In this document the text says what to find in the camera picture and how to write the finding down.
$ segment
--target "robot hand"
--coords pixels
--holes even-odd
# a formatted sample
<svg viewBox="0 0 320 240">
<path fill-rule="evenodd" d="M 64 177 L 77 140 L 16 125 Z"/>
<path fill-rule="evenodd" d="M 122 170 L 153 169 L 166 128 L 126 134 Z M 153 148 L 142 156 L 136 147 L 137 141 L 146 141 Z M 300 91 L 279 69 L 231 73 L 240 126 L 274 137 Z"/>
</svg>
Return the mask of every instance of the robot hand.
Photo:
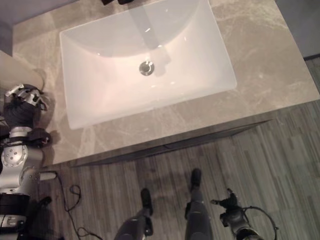
<svg viewBox="0 0 320 240">
<path fill-rule="evenodd" d="M 42 94 L 43 92 L 28 84 L 16 85 L 5 93 L 3 116 L 10 129 L 33 129 L 34 120 L 40 116 L 40 111 L 47 110 Z"/>
</svg>

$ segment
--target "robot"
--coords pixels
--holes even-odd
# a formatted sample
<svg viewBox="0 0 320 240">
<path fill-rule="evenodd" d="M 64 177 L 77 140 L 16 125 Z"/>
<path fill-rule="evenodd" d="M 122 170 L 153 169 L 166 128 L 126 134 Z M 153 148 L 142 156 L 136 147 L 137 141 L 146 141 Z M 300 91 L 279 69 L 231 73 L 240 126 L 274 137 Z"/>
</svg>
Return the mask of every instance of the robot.
<svg viewBox="0 0 320 240">
<path fill-rule="evenodd" d="M 28 228 L 37 212 L 51 202 L 50 197 L 42 199 L 27 216 L 36 185 L 41 180 L 56 177 L 55 172 L 40 172 L 44 158 L 41 148 L 51 142 L 49 133 L 42 128 L 34 128 L 34 121 L 40 112 L 47 110 L 42 94 L 36 87 L 27 84 L 19 84 L 5 94 L 4 118 L 10 133 L 3 143 L 0 164 L 0 240 L 28 239 Z M 191 200 L 185 208 L 185 240 L 213 239 L 210 217 L 200 189 L 201 176 L 200 169 L 192 171 Z M 236 195 L 230 189 L 228 193 L 228 198 L 212 200 L 211 203 L 226 209 L 220 215 L 220 220 L 224 227 L 231 228 L 236 240 L 263 240 L 249 223 L 245 213 L 248 209 L 260 210 L 267 215 L 274 229 L 274 239 L 277 239 L 278 228 L 266 212 L 258 207 L 242 208 L 238 205 Z M 140 195 L 142 209 L 122 224 L 115 240 L 143 240 L 153 235 L 151 195 L 146 188 Z"/>
<path fill-rule="evenodd" d="M 3 115 L 10 128 L 1 143 L 0 163 L 0 239 L 22 239 L 36 212 L 28 209 L 39 181 L 55 178 L 53 172 L 40 173 L 44 154 L 42 147 L 51 136 L 34 128 L 41 111 L 47 110 L 43 92 L 28 84 L 19 84 L 4 96 Z M 40 201 L 49 204 L 50 198 Z M 31 212 L 27 219 L 27 210 Z"/>
</svg>

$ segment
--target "black cable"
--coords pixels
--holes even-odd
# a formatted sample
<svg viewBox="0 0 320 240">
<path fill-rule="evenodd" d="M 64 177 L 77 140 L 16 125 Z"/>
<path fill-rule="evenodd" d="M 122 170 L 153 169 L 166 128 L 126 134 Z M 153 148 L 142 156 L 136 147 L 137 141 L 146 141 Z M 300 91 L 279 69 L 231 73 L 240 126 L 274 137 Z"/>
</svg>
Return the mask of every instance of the black cable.
<svg viewBox="0 0 320 240">
<path fill-rule="evenodd" d="M 260 211 L 260 212 L 263 212 L 267 217 L 268 217 L 268 219 L 270 220 L 270 222 L 271 222 L 271 224 L 272 224 L 272 228 L 273 228 L 273 231 L 274 231 L 274 240 L 277 240 L 278 239 L 278 234 L 277 234 L 277 230 L 279 230 L 279 228 L 276 226 L 276 223 L 275 223 L 275 221 L 272 219 L 272 217 L 268 214 L 268 213 L 266 213 L 266 211 L 264 211 L 262 208 L 260 208 L 260 207 L 257 207 L 257 206 L 248 206 L 248 207 L 243 207 L 242 208 L 242 211 L 243 211 L 243 213 L 244 213 L 244 216 L 245 216 L 245 218 L 248 220 L 248 218 L 247 218 L 247 215 L 246 215 L 246 211 L 248 210 L 248 209 L 255 209 L 255 210 L 258 210 L 258 211 Z"/>
<path fill-rule="evenodd" d="M 69 191 L 70 193 L 74 194 L 74 195 L 77 195 L 78 196 L 78 199 L 76 201 L 76 203 L 72 206 L 72 207 L 68 207 L 68 204 L 67 204 L 67 201 L 66 201 L 66 196 L 65 196 L 65 192 L 64 192 L 64 187 L 63 187 L 63 184 L 62 184 L 62 181 L 61 181 L 61 178 L 59 177 L 58 174 L 56 174 L 56 177 L 58 178 L 59 180 L 59 183 L 60 183 L 60 187 L 61 187 L 61 192 L 62 192 L 62 196 L 63 196 L 63 207 L 64 207 L 64 210 L 68 213 L 70 219 L 71 219 L 71 223 L 72 223 L 72 226 L 73 226 L 73 229 L 75 231 L 75 234 L 77 236 L 77 238 L 79 240 L 81 240 L 82 237 L 86 237 L 86 236 L 94 236 L 96 237 L 97 239 L 99 240 L 103 240 L 102 237 L 98 236 L 97 234 L 93 233 L 93 232 L 90 232 L 88 231 L 87 229 L 85 229 L 84 227 L 78 227 L 78 229 L 76 228 L 76 225 L 75 225 L 75 221 L 71 215 L 71 211 L 73 209 L 75 209 L 75 207 L 78 205 L 78 203 L 80 202 L 80 199 L 82 197 L 81 195 L 81 188 L 79 185 L 72 185 L 70 188 L 69 188 Z"/>
</svg>

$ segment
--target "rectangular sink basin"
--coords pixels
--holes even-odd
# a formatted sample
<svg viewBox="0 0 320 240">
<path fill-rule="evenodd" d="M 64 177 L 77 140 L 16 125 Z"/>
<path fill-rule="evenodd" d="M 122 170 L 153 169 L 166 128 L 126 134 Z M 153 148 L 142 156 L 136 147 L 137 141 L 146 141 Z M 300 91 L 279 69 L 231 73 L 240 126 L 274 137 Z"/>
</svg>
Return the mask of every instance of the rectangular sink basin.
<svg viewBox="0 0 320 240">
<path fill-rule="evenodd" d="M 162 0 L 60 33 L 68 122 L 78 129 L 234 89 L 207 0 Z"/>
</svg>

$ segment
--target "faucet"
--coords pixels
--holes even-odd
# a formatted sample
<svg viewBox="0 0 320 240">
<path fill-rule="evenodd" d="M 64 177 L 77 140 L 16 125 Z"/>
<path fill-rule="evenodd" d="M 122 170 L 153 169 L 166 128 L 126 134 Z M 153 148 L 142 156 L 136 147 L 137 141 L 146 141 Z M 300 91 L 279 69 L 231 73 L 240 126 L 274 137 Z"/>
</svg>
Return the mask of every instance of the faucet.
<svg viewBox="0 0 320 240">
<path fill-rule="evenodd" d="M 103 5 L 107 5 L 109 3 L 111 3 L 113 0 L 101 0 L 101 2 L 103 3 Z M 120 5 L 123 5 L 123 4 L 128 4 L 128 3 L 131 3 L 133 0 L 118 0 L 118 3 Z"/>
</svg>

